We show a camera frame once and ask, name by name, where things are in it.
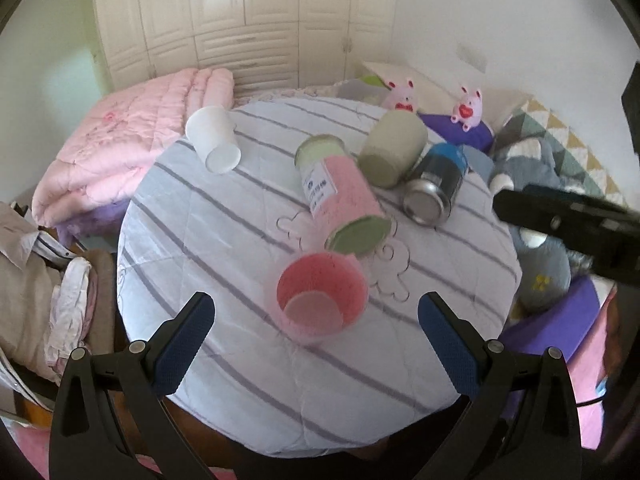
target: gray plush toy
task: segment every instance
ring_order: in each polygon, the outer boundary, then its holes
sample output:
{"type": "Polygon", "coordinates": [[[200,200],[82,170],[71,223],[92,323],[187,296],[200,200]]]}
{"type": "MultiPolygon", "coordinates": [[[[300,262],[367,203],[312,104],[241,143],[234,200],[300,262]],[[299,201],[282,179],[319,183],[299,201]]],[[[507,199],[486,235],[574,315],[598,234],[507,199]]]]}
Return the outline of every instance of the gray plush toy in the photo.
{"type": "MultiPolygon", "coordinates": [[[[493,195],[503,189],[520,191],[528,184],[584,193],[579,184],[556,174],[551,146],[544,139],[531,137],[507,146],[494,161],[489,183],[493,195]]],[[[515,226],[510,232],[522,268],[517,297],[532,314],[547,310],[567,293],[572,276],[584,272],[583,257],[557,238],[515,226]]]]}

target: pile of clothes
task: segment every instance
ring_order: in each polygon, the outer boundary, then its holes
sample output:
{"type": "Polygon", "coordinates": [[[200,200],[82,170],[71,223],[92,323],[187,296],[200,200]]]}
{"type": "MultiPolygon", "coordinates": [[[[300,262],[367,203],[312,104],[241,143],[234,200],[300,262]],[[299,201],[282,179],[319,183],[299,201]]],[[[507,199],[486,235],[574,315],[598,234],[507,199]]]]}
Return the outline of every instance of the pile of clothes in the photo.
{"type": "Polygon", "coordinates": [[[14,365],[59,384],[85,345],[97,283],[89,261],[0,203],[0,380],[37,403],[14,365]]]}

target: folded pink blanket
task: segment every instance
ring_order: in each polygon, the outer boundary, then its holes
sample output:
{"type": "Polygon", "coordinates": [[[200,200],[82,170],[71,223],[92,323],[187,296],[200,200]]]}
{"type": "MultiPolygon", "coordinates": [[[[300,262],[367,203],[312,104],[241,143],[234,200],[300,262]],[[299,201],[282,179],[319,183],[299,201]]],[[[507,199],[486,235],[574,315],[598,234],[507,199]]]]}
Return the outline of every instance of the folded pink blanket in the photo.
{"type": "Polygon", "coordinates": [[[205,106],[233,106],[224,68],[188,68],[108,95],[69,137],[33,195],[33,217],[54,227],[73,216],[130,198],[158,155],[184,134],[205,106]]]}

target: pink bunny plush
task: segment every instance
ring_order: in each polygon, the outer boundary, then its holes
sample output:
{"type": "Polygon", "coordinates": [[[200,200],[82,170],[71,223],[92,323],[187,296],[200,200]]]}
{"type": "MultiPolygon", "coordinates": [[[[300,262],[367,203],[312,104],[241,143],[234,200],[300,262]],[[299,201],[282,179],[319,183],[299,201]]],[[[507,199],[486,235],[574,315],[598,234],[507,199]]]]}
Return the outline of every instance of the pink bunny plush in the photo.
{"type": "Polygon", "coordinates": [[[465,87],[462,87],[465,93],[453,110],[451,116],[452,123],[462,123],[462,129],[468,132],[471,128],[475,128],[480,124],[482,118],[482,94],[480,89],[475,94],[470,94],[465,87]]]}
{"type": "Polygon", "coordinates": [[[390,81],[391,94],[389,94],[381,106],[388,110],[406,110],[407,112],[416,113],[418,107],[415,105],[414,82],[407,79],[407,86],[398,86],[390,81]]]}

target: blue label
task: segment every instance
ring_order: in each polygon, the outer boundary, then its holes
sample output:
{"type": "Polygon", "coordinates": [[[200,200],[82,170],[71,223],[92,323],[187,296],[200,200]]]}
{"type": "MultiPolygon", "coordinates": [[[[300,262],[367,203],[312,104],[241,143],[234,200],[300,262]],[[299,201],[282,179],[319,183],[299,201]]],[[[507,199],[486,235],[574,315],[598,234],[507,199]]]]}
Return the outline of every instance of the blue label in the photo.
{"type": "Polygon", "coordinates": [[[466,172],[468,171],[469,163],[466,161],[465,154],[459,147],[454,146],[453,144],[449,144],[448,142],[434,144],[428,151],[427,155],[439,155],[447,157],[449,160],[455,163],[455,165],[460,169],[460,173],[462,173],[463,176],[466,175],[466,172]]]}

